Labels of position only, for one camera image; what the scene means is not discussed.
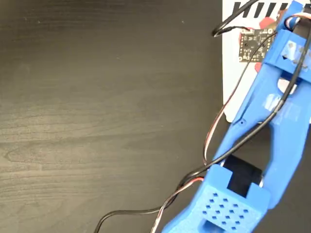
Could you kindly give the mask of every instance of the blue 3d-printed part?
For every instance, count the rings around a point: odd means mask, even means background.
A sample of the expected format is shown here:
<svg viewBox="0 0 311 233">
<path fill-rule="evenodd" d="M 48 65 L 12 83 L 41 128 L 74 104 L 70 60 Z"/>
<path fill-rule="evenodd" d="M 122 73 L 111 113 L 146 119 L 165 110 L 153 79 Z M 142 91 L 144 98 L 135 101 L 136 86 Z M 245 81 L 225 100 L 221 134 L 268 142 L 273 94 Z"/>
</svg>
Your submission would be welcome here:
<svg viewBox="0 0 311 233">
<path fill-rule="evenodd" d="M 279 102 L 280 78 L 290 80 L 306 40 L 283 26 L 284 19 L 301 12 L 293 1 L 277 27 L 277 36 L 261 70 L 244 99 L 214 159 L 229 150 L 256 124 L 268 117 Z M 232 172 L 213 165 L 190 205 L 162 233 L 252 232 L 268 209 L 280 201 L 303 153 L 311 117 L 311 52 L 308 51 L 297 87 L 270 122 L 270 162 L 263 173 L 264 185 L 251 183 L 244 198 L 228 189 Z"/>
</svg>

